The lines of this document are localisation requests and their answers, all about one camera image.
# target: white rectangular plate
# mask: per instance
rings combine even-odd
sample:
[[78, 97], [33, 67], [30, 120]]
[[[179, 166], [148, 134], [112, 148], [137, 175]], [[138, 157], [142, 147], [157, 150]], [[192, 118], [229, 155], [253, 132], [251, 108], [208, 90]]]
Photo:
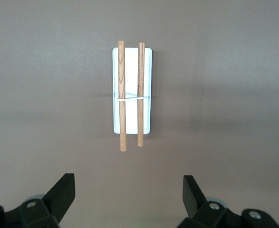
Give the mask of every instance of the white rectangular plate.
[[[137, 134], [138, 48], [125, 48], [125, 121], [126, 133]], [[144, 134], [150, 132], [152, 50], [144, 49]], [[113, 49], [114, 132], [120, 133], [118, 100], [118, 48]]]

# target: wooden stick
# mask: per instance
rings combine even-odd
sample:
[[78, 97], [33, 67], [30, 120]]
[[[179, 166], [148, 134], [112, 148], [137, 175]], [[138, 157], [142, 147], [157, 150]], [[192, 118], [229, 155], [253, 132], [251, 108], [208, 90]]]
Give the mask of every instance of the wooden stick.
[[[137, 96], [144, 96], [144, 43], [138, 44], [138, 88]], [[137, 145], [144, 145], [144, 99], [137, 100]]]
[[[125, 42], [118, 42], [118, 91], [119, 99], [125, 99]], [[126, 151], [126, 125], [125, 125], [125, 101], [119, 101], [120, 121], [120, 151]]]

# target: gray surface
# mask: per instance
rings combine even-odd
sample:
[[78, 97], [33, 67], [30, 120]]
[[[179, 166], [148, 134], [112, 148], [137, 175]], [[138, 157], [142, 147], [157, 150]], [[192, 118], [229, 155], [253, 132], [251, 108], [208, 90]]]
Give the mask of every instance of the gray surface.
[[[113, 133], [118, 40], [153, 52], [145, 147]], [[62, 227], [174, 228], [184, 174], [279, 223], [279, 0], [0, 1], [0, 204], [65, 173]]]

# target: wooden rod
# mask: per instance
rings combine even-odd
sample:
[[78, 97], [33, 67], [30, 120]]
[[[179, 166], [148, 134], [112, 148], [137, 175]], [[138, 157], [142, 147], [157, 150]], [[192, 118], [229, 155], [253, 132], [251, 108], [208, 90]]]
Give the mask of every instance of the wooden rod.
[[[138, 44], [138, 88], [137, 96], [144, 96], [144, 43]], [[144, 145], [144, 99], [137, 100], [137, 145]]]
[[[125, 42], [118, 42], [118, 92], [125, 99]], [[120, 151], [126, 151], [125, 101], [119, 101]]]

